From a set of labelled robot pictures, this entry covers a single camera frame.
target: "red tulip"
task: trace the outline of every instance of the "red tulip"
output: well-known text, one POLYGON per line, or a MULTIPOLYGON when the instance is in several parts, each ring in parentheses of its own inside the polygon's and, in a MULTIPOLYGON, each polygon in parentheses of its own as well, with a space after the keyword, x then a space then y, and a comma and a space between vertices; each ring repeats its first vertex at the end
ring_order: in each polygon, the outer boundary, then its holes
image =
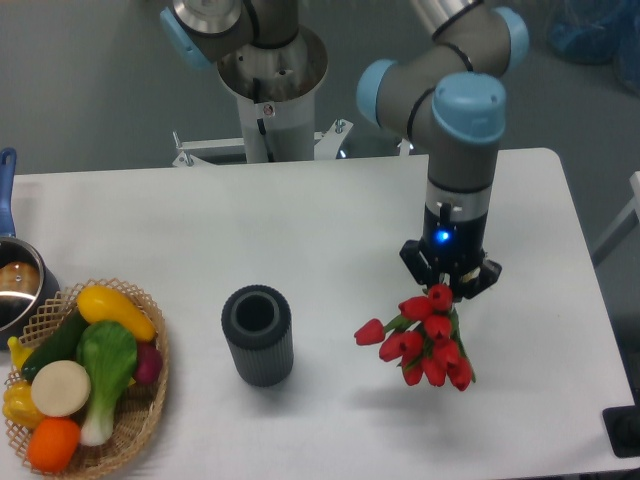
POLYGON ((402 356, 402 335, 401 333, 392 333, 382 345, 380 345, 380 359, 390 362, 402 356))
POLYGON ((447 374, 451 384, 461 392, 464 392, 471 383, 473 368, 471 368, 469 360, 465 357, 460 357, 458 365, 447 370, 447 374))
POLYGON ((434 387, 441 387, 447 378, 447 371, 444 370, 433 358, 423 358, 420 362, 427 380, 434 387))
POLYGON ((404 377, 404 381, 407 382, 407 385, 413 387, 420 383, 422 380, 422 367, 420 366, 420 362, 417 362, 410 368, 405 368, 411 360, 405 360, 402 358, 402 376, 404 377))
POLYGON ((458 344, 451 339, 436 342, 433 346, 433 358, 444 370, 455 367, 460 361, 458 344))
POLYGON ((372 318, 353 334, 358 345, 374 345, 385 338, 384 326, 377 318, 372 318))
POLYGON ((433 306, 425 296, 413 297, 398 305, 400 313, 409 320, 424 320, 433 313, 433 306))
POLYGON ((402 359, 413 360, 422 353, 422 347, 424 346, 424 337, 416 332, 404 332, 400 334, 402 339, 400 341, 400 350, 402 351, 402 359))
POLYGON ((453 292, 447 285, 439 283, 429 289, 429 300, 434 310, 448 312, 453 305, 453 292))
POLYGON ((431 315, 424 322, 424 329, 432 340, 442 340, 451 336, 451 320, 444 315, 431 315))

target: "green cucumber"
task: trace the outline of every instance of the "green cucumber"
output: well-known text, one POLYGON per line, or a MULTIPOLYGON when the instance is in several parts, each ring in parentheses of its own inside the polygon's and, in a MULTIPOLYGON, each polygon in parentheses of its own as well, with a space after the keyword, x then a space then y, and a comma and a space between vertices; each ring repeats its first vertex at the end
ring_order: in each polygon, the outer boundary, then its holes
POLYGON ((56 331, 29 355, 20 371, 22 378, 32 382, 38 372, 50 363, 73 359, 80 337, 88 326, 78 310, 71 312, 56 331))

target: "wicker basket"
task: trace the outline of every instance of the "wicker basket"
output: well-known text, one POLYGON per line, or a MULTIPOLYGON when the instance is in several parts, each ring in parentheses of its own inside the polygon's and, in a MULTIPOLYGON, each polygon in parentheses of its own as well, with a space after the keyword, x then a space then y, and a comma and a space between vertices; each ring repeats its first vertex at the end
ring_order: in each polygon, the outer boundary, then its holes
MULTIPOLYGON (((96 284, 119 290, 147 314, 158 331, 156 348, 162 354, 164 365, 160 378, 155 384, 149 386, 133 385, 123 394, 116 407, 113 435, 109 441, 99 447, 79 446, 69 466, 57 475, 45 474, 31 467, 26 459, 31 432, 25 427, 5 419, 9 445, 22 459, 22 464, 31 469, 32 473, 47 478, 96 479, 122 467, 133 459, 149 441, 162 413, 169 376, 167 331, 162 312, 151 297, 137 286, 116 279, 89 280, 87 283, 77 284, 72 288, 58 292, 55 298, 47 300, 38 309, 37 314, 31 317, 29 324, 24 327, 20 342, 28 347, 40 345, 75 308, 76 297, 80 290, 85 286, 96 284)), ((7 388, 18 380, 20 380, 20 375, 14 369, 5 382, 7 388)))

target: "metal pot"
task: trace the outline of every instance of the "metal pot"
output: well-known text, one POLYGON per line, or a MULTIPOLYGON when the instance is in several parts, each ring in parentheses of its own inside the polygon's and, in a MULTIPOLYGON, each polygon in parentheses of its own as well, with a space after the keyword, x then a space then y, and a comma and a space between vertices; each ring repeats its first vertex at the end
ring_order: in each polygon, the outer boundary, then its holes
POLYGON ((17 154, 13 148, 0 152, 0 350, 9 337, 19 337, 29 318, 59 284, 42 256, 16 237, 11 214, 11 194, 17 154))

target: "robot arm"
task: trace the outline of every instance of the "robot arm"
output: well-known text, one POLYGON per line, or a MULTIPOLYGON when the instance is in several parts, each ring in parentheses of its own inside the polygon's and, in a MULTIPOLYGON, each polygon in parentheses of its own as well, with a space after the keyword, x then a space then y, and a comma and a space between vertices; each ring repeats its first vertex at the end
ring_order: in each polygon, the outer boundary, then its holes
POLYGON ((297 0, 172 0, 165 32, 195 68, 217 64, 236 98, 248 163, 313 160, 322 41, 298 23, 297 0))
POLYGON ((415 280, 448 282, 457 300, 498 280, 484 229, 506 93, 495 78, 524 58, 524 22, 480 0, 412 0, 435 46, 407 65, 379 60, 363 74, 357 103, 371 122, 429 153, 423 235, 400 255, 415 280))
POLYGON ((298 2, 172 0, 160 19, 182 57, 204 68, 248 44, 287 45, 298 34, 298 2))

